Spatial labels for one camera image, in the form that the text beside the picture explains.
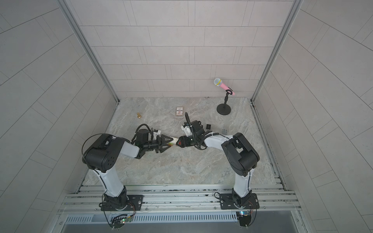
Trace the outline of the white long lego brick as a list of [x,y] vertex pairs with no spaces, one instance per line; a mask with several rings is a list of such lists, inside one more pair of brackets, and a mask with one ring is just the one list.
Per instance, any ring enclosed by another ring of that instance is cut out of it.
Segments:
[[177,144],[179,138],[172,137],[172,139],[173,140],[172,140],[171,144]]

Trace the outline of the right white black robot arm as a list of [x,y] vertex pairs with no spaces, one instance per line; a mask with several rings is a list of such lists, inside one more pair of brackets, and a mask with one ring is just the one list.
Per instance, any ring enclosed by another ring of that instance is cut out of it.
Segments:
[[252,175],[260,156],[242,133],[225,136],[213,131],[205,131],[200,121],[191,121],[185,113],[186,122],[182,130],[186,134],[179,137],[177,145],[181,148],[194,147],[198,150],[215,148],[224,152],[228,163],[235,172],[231,202],[238,209],[258,209],[256,194],[252,192]]

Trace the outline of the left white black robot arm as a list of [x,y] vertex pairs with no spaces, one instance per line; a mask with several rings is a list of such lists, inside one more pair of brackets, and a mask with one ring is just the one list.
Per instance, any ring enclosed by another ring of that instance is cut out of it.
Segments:
[[146,152],[155,151],[163,153],[171,147],[173,138],[161,134],[147,124],[137,127],[134,137],[128,140],[111,134],[96,134],[98,137],[85,151],[82,151],[82,161],[98,176],[105,188],[102,202],[99,204],[102,211],[124,210],[128,206],[136,209],[130,203],[126,186],[120,181],[116,161],[119,157],[141,159]]

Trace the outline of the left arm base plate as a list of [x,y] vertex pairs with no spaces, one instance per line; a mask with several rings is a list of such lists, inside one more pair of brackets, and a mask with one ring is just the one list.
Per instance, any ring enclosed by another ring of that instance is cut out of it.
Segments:
[[99,204],[101,211],[139,211],[143,203],[143,195],[122,195],[110,197],[104,194],[104,200]]

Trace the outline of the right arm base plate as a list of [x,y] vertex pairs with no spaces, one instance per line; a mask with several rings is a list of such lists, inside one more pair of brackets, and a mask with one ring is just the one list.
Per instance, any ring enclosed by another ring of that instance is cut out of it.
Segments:
[[219,200],[222,210],[256,210],[260,208],[259,201],[255,193],[249,193],[244,198],[241,198],[237,194],[220,194],[216,192],[214,197]]

